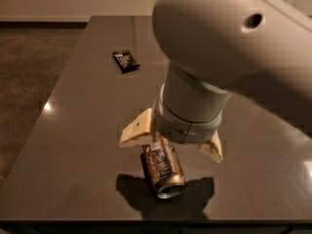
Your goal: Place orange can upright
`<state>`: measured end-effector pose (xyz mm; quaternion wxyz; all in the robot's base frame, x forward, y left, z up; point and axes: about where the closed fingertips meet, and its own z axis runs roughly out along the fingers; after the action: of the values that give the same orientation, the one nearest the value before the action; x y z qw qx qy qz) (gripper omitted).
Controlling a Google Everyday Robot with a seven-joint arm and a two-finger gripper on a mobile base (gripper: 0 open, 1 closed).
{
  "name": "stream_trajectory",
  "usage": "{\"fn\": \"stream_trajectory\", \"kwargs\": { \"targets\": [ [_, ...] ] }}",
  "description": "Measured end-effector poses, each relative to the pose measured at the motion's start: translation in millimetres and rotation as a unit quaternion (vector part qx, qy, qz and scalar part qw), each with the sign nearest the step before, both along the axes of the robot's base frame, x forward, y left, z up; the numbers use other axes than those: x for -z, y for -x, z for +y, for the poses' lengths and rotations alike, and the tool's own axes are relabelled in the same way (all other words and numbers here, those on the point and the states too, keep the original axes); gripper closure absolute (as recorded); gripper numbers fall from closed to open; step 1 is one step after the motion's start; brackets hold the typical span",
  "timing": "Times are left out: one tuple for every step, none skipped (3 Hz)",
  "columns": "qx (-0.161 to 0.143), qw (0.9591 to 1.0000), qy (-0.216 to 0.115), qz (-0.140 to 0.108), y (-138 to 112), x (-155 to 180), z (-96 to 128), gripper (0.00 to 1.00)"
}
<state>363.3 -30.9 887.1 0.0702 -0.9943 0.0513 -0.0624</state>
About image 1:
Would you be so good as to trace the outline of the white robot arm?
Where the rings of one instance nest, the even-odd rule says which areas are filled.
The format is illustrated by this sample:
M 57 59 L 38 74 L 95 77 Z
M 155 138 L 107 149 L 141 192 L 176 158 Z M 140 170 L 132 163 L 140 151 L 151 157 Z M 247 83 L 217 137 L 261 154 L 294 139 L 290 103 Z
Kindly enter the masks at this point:
M 196 143 L 219 163 L 217 128 L 233 94 L 311 133 L 311 20 L 293 0 L 157 0 L 152 22 L 167 80 L 121 146 Z

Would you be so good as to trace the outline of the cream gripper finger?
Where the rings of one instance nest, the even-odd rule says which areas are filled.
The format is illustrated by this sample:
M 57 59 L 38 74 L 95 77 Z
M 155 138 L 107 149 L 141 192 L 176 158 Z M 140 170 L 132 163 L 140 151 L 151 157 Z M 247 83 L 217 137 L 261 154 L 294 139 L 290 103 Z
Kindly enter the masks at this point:
M 119 146 L 147 145 L 154 141 L 155 136 L 153 109 L 147 108 L 123 129 Z
M 199 146 L 199 151 L 202 154 L 208 156 L 214 162 L 221 163 L 223 160 L 223 156 L 218 132 L 215 132 L 208 141 L 202 143 Z

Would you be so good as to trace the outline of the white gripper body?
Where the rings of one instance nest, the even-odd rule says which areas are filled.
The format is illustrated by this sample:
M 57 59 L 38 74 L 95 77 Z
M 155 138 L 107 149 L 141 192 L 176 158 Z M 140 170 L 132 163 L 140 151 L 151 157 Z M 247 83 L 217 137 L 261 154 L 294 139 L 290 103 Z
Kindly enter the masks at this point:
M 224 93 L 211 87 L 178 92 L 165 83 L 154 103 L 156 130 L 176 143 L 204 143 L 221 123 Z

